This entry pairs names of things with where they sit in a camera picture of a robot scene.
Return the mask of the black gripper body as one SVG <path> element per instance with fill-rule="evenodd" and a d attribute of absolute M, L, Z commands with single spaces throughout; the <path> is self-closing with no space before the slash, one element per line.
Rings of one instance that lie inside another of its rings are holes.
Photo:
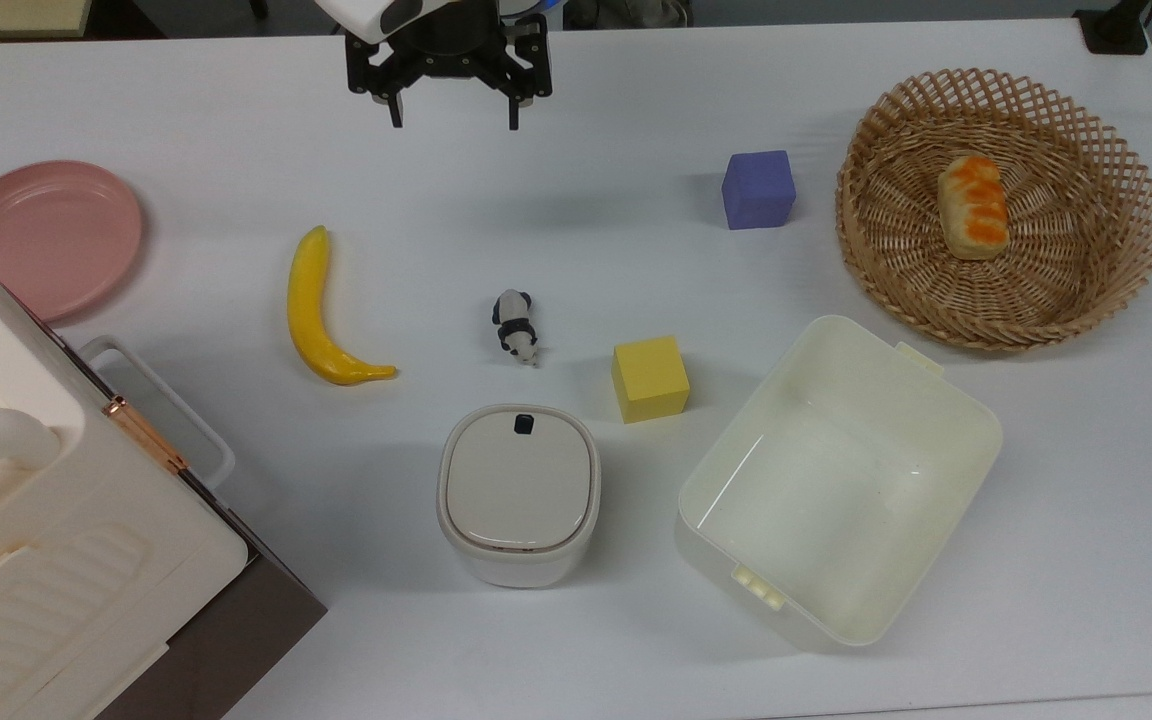
<path fill-rule="evenodd" d="M 388 106 L 420 78 L 475 78 L 529 105 L 553 92 L 550 1 L 347 1 L 349 90 Z"/>

